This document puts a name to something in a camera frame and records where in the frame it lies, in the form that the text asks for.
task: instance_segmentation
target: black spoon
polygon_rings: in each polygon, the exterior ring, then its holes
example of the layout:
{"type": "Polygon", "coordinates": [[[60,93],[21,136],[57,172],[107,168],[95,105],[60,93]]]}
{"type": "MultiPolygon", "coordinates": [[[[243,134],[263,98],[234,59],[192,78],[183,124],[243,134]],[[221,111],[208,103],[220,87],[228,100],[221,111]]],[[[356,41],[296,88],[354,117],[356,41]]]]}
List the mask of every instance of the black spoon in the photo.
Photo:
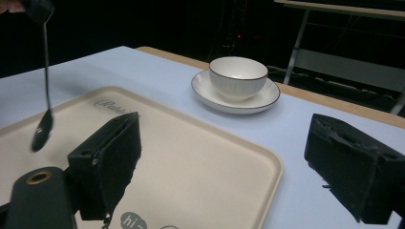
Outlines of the black spoon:
{"type": "Polygon", "coordinates": [[[51,109],[50,92],[49,92],[49,57],[48,57],[48,40],[47,40],[47,24],[43,24],[43,36],[44,36],[44,56],[45,56],[45,93],[47,97],[48,110],[42,117],[35,130],[32,140],[32,151],[38,152],[47,143],[48,138],[51,135],[53,128],[53,112],[51,109]]]}

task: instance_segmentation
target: table leg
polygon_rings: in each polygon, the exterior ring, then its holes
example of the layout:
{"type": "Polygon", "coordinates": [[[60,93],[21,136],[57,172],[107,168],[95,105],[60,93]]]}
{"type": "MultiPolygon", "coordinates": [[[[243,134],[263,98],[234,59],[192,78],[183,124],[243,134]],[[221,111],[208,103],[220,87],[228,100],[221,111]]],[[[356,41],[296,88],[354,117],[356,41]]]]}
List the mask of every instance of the table leg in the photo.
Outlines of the table leg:
{"type": "Polygon", "coordinates": [[[391,114],[398,115],[404,106],[405,106],[405,87],[402,89],[399,99],[396,101],[394,107],[391,109],[391,114]]]}
{"type": "Polygon", "coordinates": [[[286,73],[286,76],[284,77],[284,82],[283,82],[284,84],[288,84],[289,79],[292,74],[292,70],[294,69],[295,57],[297,56],[298,49],[300,49],[301,40],[303,38],[305,27],[307,25],[309,13],[310,13],[310,10],[305,10],[305,14],[304,14],[303,20],[301,22],[301,27],[300,27],[300,30],[298,31],[297,40],[295,41],[294,49],[292,50],[291,58],[289,59],[289,62],[288,62],[287,73],[286,73]]]}

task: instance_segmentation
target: bowl rim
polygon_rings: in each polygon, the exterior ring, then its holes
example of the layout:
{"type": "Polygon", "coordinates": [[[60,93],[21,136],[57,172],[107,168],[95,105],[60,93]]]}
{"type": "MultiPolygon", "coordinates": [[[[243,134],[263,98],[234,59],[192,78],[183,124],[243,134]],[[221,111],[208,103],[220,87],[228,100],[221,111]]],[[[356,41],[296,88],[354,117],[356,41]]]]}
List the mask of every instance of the bowl rim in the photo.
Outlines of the bowl rim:
{"type": "Polygon", "coordinates": [[[250,80],[259,80],[259,79],[268,77],[268,67],[266,67],[264,64],[260,63],[260,62],[257,61],[257,60],[249,59],[249,58],[241,57],[241,56],[223,56],[223,57],[220,57],[220,58],[216,58],[216,59],[212,60],[212,61],[209,63],[208,68],[209,68],[209,70],[210,70],[211,72],[213,72],[213,73],[216,74],[217,76],[221,76],[221,77],[228,78],[228,79],[234,79],[234,80],[250,81],[250,80]],[[267,69],[267,71],[266,71],[265,75],[258,76],[258,77],[255,77],[255,78],[236,78],[236,77],[227,76],[227,75],[223,75],[223,74],[220,74],[220,73],[218,73],[218,72],[215,72],[215,71],[211,68],[212,62],[214,62],[214,61],[216,61],[216,60],[219,60],[219,59],[225,59],[225,58],[240,58],[240,59],[246,59],[246,60],[255,62],[255,63],[259,64],[259,65],[262,65],[263,67],[265,67],[265,69],[267,69]]]}

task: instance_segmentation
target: dark background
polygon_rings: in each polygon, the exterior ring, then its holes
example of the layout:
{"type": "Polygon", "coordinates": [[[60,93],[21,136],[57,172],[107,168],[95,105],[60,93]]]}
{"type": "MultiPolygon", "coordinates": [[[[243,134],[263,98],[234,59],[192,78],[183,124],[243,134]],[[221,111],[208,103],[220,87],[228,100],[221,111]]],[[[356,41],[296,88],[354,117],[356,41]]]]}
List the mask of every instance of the dark background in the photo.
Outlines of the dark background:
{"type": "MultiPolygon", "coordinates": [[[[53,3],[55,12],[47,25],[51,65],[118,46],[151,46],[206,62],[224,55],[249,57],[281,69],[274,74],[274,80],[279,81],[304,15],[303,10],[271,0],[53,3]]],[[[25,13],[0,14],[0,77],[43,68],[41,32],[41,26],[25,13]]],[[[405,69],[404,37],[404,21],[313,11],[302,47],[405,69]]],[[[291,84],[295,82],[297,87],[308,90],[319,83],[319,78],[320,83],[339,81],[305,70],[295,71],[309,78],[301,82],[301,77],[293,77],[291,84]]],[[[388,105],[381,110],[389,110],[398,97],[396,92],[353,85],[357,90],[385,96],[388,103],[383,103],[388,105]]],[[[352,94],[342,96],[353,98],[352,94]]],[[[365,100],[368,106],[379,106],[373,104],[373,97],[365,100]]]]}

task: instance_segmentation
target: tray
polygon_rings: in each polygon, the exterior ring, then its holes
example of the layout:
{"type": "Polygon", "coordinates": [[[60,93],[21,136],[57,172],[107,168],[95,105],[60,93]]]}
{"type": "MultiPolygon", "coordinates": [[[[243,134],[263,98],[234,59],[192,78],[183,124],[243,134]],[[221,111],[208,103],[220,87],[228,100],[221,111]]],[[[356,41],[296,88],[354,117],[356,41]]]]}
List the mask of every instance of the tray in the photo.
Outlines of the tray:
{"type": "MultiPolygon", "coordinates": [[[[0,204],[13,183],[44,167],[67,168],[66,155],[109,119],[139,112],[142,157],[110,228],[261,228],[283,172],[269,149],[117,87],[54,108],[52,137],[30,145],[43,114],[0,130],[0,204]]],[[[81,221],[78,228],[100,228],[81,221]]]]}

